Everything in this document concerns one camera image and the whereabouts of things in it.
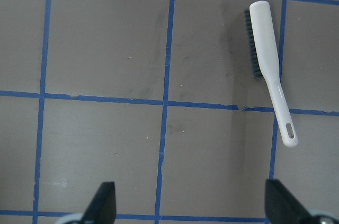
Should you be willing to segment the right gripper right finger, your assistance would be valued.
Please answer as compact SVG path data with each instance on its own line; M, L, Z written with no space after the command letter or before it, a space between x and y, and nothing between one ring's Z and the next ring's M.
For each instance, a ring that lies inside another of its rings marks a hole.
M311 223L312 215L277 179L265 181L265 215L270 223Z

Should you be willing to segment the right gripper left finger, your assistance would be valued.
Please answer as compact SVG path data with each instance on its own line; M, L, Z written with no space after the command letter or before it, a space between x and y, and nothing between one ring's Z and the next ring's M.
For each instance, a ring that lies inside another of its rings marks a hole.
M103 182L81 217L81 223L114 223L117 215L115 183Z

